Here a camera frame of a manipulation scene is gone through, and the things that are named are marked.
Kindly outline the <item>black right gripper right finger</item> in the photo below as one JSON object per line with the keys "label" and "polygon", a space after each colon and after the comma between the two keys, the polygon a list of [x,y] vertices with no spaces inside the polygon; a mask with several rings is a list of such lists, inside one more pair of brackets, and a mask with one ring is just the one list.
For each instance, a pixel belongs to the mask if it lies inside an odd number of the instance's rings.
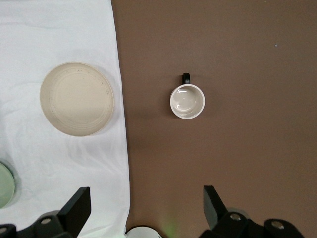
{"label": "black right gripper right finger", "polygon": [[204,215],[209,229],[205,238],[248,238],[248,219],[238,212],[230,212],[212,185],[203,191]]}

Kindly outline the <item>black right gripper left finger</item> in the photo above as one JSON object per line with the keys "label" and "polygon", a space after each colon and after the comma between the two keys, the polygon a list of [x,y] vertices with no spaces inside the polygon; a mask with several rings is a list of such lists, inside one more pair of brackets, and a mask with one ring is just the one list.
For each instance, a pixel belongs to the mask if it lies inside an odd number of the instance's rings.
{"label": "black right gripper left finger", "polygon": [[81,187],[59,211],[41,216],[31,226],[32,238],[77,238],[90,214],[90,188]]}

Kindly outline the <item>white mug black handle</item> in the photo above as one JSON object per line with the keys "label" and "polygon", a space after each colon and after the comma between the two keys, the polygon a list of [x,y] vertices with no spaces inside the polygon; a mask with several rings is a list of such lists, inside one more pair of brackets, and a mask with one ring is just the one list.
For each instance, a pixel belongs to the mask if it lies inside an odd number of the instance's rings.
{"label": "white mug black handle", "polygon": [[172,112],[181,119],[194,119],[202,113],[205,103],[203,91],[191,83],[189,73],[183,73],[181,85],[170,94]]}

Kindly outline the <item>green plate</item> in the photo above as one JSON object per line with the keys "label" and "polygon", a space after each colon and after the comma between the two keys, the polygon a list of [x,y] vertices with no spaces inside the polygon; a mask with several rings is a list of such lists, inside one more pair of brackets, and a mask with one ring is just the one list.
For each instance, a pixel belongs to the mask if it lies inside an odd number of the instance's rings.
{"label": "green plate", "polygon": [[14,193],[14,176],[9,168],[0,162],[0,209],[10,203]]}

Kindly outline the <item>beige plate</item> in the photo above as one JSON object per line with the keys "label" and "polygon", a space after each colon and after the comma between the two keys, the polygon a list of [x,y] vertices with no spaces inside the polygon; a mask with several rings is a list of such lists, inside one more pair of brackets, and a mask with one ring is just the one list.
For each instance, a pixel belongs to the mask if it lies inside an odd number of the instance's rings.
{"label": "beige plate", "polygon": [[53,68],[40,88],[40,104],[49,123],[71,136],[88,136],[109,124],[114,94],[108,79],[94,67],[67,62]]}

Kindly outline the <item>white cloth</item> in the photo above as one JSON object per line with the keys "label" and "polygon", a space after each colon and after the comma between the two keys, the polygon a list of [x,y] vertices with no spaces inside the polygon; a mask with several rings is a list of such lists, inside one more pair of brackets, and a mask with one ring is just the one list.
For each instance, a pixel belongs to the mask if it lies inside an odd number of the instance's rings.
{"label": "white cloth", "polygon": [[[47,73],[74,61],[98,69],[115,98],[110,123],[86,137],[58,131],[40,105]],[[129,169],[111,0],[0,0],[0,162],[16,182],[0,224],[21,230],[89,187],[80,237],[125,238]]]}

